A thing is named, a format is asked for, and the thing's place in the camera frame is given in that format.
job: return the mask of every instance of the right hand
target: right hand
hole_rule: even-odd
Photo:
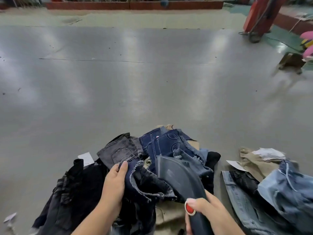
[[[187,199],[187,203],[195,211],[202,213],[211,223],[214,235],[245,235],[224,205],[213,194],[205,191],[209,202],[204,198]],[[189,215],[186,213],[186,232],[193,235]]]

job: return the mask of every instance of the light blue jeans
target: light blue jeans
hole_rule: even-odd
[[[294,234],[281,230],[257,202],[237,186],[229,171],[222,171],[222,175],[233,209],[246,229],[258,235]]]
[[[313,234],[313,177],[282,161],[259,185],[260,195],[302,234]]]

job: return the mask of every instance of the epoxy floor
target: epoxy floor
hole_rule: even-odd
[[[27,234],[78,155],[174,124],[219,152],[273,147],[312,173],[313,74],[234,30],[0,27],[0,214]]]

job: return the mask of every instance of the white paper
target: white paper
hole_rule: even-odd
[[[226,162],[228,162],[230,165],[232,165],[234,168],[236,168],[238,170],[247,171],[242,166],[240,166],[240,164],[238,162],[236,162],[236,161],[228,161],[228,160],[226,160]]]
[[[84,153],[78,156],[79,159],[83,159],[84,160],[84,167],[88,166],[92,163],[95,163],[95,161],[92,159],[90,153]]]
[[[264,161],[270,160],[270,159],[286,159],[286,156],[282,152],[277,151],[275,149],[260,148],[259,150],[253,151],[252,153],[255,155],[260,155],[260,157]]]
[[[4,219],[3,222],[5,223],[5,222],[7,222],[7,221],[12,220],[12,219],[16,216],[16,214],[17,214],[17,213],[14,213],[14,214],[9,215],[8,217],[6,217],[6,218]]]

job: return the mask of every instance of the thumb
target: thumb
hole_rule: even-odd
[[[187,199],[188,205],[195,211],[202,213],[208,220],[210,220],[212,214],[214,213],[214,207],[206,199]]]
[[[127,173],[127,169],[128,169],[128,162],[124,161],[122,163],[122,166],[120,166],[117,177],[121,178],[122,180],[125,179],[126,173]]]

